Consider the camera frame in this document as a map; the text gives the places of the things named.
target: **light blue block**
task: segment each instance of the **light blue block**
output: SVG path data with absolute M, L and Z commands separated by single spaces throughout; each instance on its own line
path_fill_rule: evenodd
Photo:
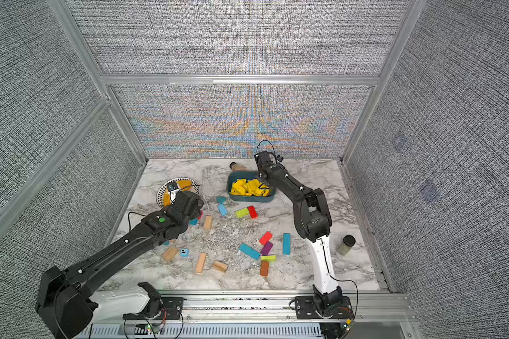
M 219 204 L 219 211 L 221 211 L 222 215 L 228 214 L 228 211 L 226 210 L 226 207 L 224 207 L 224 205 L 221 204 L 221 203 Z
M 258 258 L 260 258 L 260 253 L 258 253 L 255 249 L 253 249 L 245 244 L 241 244 L 239 246 L 239 250 L 242 251 L 243 253 L 247 254 L 254 260 L 258 260 Z
M 283 234 L 283 254 L 290 255 L 290 233 Z

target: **jar lid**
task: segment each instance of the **jar lid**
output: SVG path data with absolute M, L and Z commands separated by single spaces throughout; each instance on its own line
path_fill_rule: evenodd
M 356 244 L 356 239 L 352 235 L 347 234 L 343 237 L 343 243 L 349 247 L 353 247 L 354 244 Z

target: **bottle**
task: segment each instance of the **bottle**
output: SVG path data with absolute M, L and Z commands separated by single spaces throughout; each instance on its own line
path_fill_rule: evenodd
M 230 163 L 230 169 L 232 170 L 232 172 L 235 172 L 235 171 L 248 171 L 249 169 L 243 165 L 240 165 L 240 164 L 237 164 L 235 162 L 231 162 Z
M 350 234 L 347 234 L 343 237 L 343 242 L 339 244 L 336 251 L 338 251 L 341 255 L 346 255 L 349 253 L 351 248 L 356 244 L 356 239 Z

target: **green block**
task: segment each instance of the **green block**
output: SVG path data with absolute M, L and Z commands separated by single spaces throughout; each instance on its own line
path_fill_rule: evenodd
M 277 260 L 277 258 L 275 257 L 275 255 L 262 255 L 262 256 L 260 257 L 260 259 L 261 259 L 262 261 L 276 261 L 276 260 Z
M 247 215 L 249 215 L 249 210 L 247 208 L 242 208 L 242 209 L 236 211 L 236 216 L 239 219 L 241 219 L 241 218 L 243 218 L 244 216 L 247 216 Z

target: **white marble surface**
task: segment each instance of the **white marble surface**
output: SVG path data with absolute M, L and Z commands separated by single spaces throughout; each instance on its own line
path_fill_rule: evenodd
M 156 192 L 160 186 L 175 177 L 190 177 L 200 186 L 200 195 L 206 201 L 203 207 L 204 217 L 213 215 L 213 229 L 207 233 L 202 230 L 204 217 L 196 226 L 181 234 L 175 246 L 189 248 L 188 258 L 179 256 L 170 263 L 161 259 L 161 254 L 171 245 L 163 245 L 143 254 L 127 267 L 115 274 L 103 286 L 102 290 L 120 286 L 134 286 L 140 281 L 148 281 L 156 289 L 311 289 L 313 270 L 307 240 L 301 239 L 294 228 L 292 203 L 283 193 L 278 192 L 271 203 L 245 203 L 227 199 L 225 206 L 228 215 L 221 216 L 217 208 L 217 195 L 227 196 L 226 181 L 230 173 L 229 164 L 236 161 L 249 168 L 255 168 L 251 159 L 151 159 L 130 201 L 129 211 L 147 214 L 158 210 Z M 338 279 L 356 281 L 360 290 L 378 290 L 373 268 L 360 230 L 356 224 L 352 207 L 341 179 L 336 160 L 291 160 L 285 159 L 283 165 L 303 184 L 315 189 L 321 188 L 328 200 L 332 215 L 331 249 L 335 275 Z M 258 218 L 249 216 L 239 220 L 235 211 L 254 206 Z M 132 227 L 141 216 L 130 216 Z M 262 245 L 258 239 L 266 231 L 273 234 L 273 249 L 270 254 L 277 255 L 277 261 L 270 264 L 267 278 L 260 276 L 260 259 L 251 259 L 239 252 L 244 242 L 256 250 Z M 126 214 L 119 226 L 115 239 L 128 232 Z M 282 255 L 283 234 L 292 236 L 290 256 Z M 342 256 L 335 252 L 340 240 L 346 234 L 352 234 L 357 242 L 351 251 Z M 201 252 L 208 254 L 204 273 L 197 275 L 195 267 Z M 228 271 L 221 273 L 211 269 L 213 260 L 228 264 Z M 350 282 L 341 282 L 344 290 L 353 290 Z

